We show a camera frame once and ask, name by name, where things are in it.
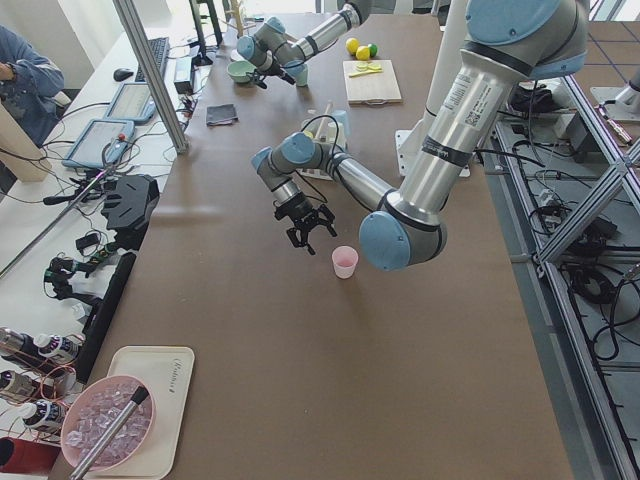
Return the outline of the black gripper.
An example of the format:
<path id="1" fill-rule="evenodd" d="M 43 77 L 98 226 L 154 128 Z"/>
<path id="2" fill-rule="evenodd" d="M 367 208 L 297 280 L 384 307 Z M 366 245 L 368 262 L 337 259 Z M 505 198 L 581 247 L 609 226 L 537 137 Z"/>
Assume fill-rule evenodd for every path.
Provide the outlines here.
<path id="1" fill-rule="evenodd" d="M 293 76 L 291 76 L 285 70 L 281 70 L 280 64 L 271 53 L 267 53 L 264 59 L 258 62 L 256 69 L 258 71 L 254 70 L 248 75 L 248 78 L 249 82 L 252 85 L 255 85 L 260 89 L 267 88 L 267 84 L 265 83 L 266 76 L 278 76 L 280 79 L 289 84 L 296 83 L 296 80 Z"/>
<path id="2" fill-rule="evenodd" d="M 278 221 L 283 220 L 285 217 L 292 222 L 301 221 L 315 211 L 307 196 L 301 191 L 287 194 L 284 191 L 277 190 L 274 192 L 274 197 L 274 217 Z M 332 237 L 336 237 L 337 232 L 334 228 L 335 215 L 328 206 L 321 204 L 316 212 L 318 216 L 317 224 L 325 227 Z M 297 223 L 286 230 L 286 235 L 294 248 L 304 248 L 310 255 L 314 255 L 315 250 L 309 243 L 309 232 L 310 229 L 305 224 Z"/>

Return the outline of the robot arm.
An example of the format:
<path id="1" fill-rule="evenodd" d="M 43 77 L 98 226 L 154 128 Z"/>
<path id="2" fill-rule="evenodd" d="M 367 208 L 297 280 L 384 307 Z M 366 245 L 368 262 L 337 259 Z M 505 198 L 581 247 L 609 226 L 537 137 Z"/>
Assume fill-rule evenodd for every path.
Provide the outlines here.
<path id="1" fill-rule="evenodd" d="M 409 168 L 398 188 L 339 147 L 300 132 L 259 151 L 253 167 L 275 197 L 276 216 L 292 220 L 293 245 L 305 246 L 314 227 L 332 223 L 293 180 L 296 170 L 311 168 L 366 208 L 359 242 L 372 265 L 393 271 L 439 255 L 447 241 L 441 210 L 513 88 L 582 68 L 588 10 L 585 1 L 453 2 L 438 54 L 453 68 L 436 75 L 450 88 L 440 108 L 426 111 L 411 131 Z"/>
<path id="2" fill-rule="evenodd" d="M 305 87 L 306 62 L 330 48 L 342 35 L 361 26 L 371 12 L 371 1 L 346 1 L 331 17 L 296 40 L 288 36 L 284 23 L 272 16 L 255 33 L 241 36 L 236 50 L 254 67 L 252 81 L 260 88 L 266 89 L 263 77 L 269 76 Z"/>

